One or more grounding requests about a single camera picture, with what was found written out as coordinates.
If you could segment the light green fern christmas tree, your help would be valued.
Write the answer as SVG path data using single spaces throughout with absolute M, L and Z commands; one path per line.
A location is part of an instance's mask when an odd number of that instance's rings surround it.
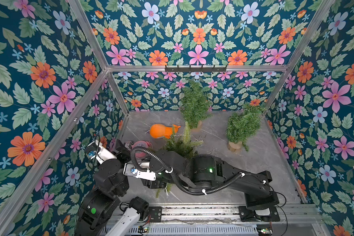
M 202 145 L 203 141 L 191 141 L 191 130 L 189 128 L 188 122 L 185 122 L 183 134 L 176 135 L 176 132 L 177 126 L 173 125 L 172 134 L 168 136 L 168 139 L 166 137 L 164 138 L 166 143 L 157 152 L 174 151 L 178 155 L 182 156 L 183 159 L 179 157 L 177 159 L 171 159 L 171 161 L 173 161 L 173 164 L 177 164 L 176 176 L 180 178 L 180 184 L 177 185 L 177 187 L 180 190 L 182 190 L 180 186 L 187 186 L 188 188 L 193 188 L 195 187 L 195 185 L 189 179 L 189 173 L 186 174 L 186 172 L 189 172 L 191 170 L 191 168 L 188 167 L 188 164 L 190 164 L 191 159 L 195 155 L 198 155 L 196 147 Z

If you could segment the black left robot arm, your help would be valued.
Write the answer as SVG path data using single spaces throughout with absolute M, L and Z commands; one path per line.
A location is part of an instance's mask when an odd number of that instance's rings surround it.
M 120 206 L 120 198 L 129 189 L 128 178 L 123 170 L 130 161 L 130 151 L 122 143 L 118 143 L 116 150 L 111 152 L 99 140 L 95 140 L 86 147 L 85 152 L 90 159 L 98 162 L 98 171 L 93 175 L 94 188 L 85 196 L 79 208 L 75 235 L 98 236 Z M 140 222 L 150 222 L 149 204 L 144 199 L 135 197 L 108 235 L 123 236 Z

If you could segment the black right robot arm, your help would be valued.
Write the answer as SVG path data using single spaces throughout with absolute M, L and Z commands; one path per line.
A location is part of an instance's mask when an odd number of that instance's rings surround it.
M 209 154 L 185 158 L 175 151 L 146 150 L 145 153 L 149 169 L 156 175 L 149 188 L 170 183 L 191 196 L 208 196 L 233 189 L 244 193 L 245 207 L 254 217 L 260 217 L 260 211 L 271 210 L 280 203 L 278 194 L 270 186 L 269 171 L 254 174 Z

